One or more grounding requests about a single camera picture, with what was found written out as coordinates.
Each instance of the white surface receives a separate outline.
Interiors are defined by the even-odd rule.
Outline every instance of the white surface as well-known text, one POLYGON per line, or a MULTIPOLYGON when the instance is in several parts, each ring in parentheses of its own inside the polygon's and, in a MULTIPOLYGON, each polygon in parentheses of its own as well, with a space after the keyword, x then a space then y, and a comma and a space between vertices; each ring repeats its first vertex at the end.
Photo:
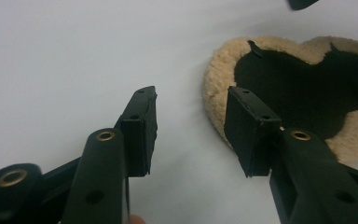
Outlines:
POLYGON ((245 179, 200 96, 213 50, 237 36, 358 40, 358 1, 294 12, 284 0, 0 1, 0 168, 47 172, 112 127, 137 89, 158 92, 152 173, 131 180, 148 224, 279 223, 269 179, 245 179))

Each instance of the brass grommet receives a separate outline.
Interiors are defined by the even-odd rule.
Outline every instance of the brass grommet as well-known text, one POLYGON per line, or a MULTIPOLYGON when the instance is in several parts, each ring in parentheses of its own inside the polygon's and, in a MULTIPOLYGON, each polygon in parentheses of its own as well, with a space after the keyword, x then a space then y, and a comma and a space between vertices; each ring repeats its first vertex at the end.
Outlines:
POLYGON ((114 137, 115 137, 115 133, 113 132, 102 132, 102 133, 98 133, 97 140, 104 142, 104 141, 109 141, 114 137))
POLYGON ((0 177, 0 187, 6 188, 20 183, 28 175, 23 169, 12 170, 0 177))
POLYGON ((310 135, 301 131, 292 131, 290 134, 292 135, 292 137, 300 141, 310 140, 310 135))

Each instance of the white backdrop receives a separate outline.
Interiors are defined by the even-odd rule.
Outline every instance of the white backdrop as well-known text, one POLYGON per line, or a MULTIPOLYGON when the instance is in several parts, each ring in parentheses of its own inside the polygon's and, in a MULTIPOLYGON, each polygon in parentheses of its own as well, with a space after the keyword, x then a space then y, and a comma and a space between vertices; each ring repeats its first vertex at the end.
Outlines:
POLYGON ((112 127, 137 89, 158 92, 151 175, 131 180, 148 224, 279 223, 267 177, 246 179, 203 109, 213 51, 238 36, 358 40, 358 1, 0 1, 0 168, 47 172, 112 127))

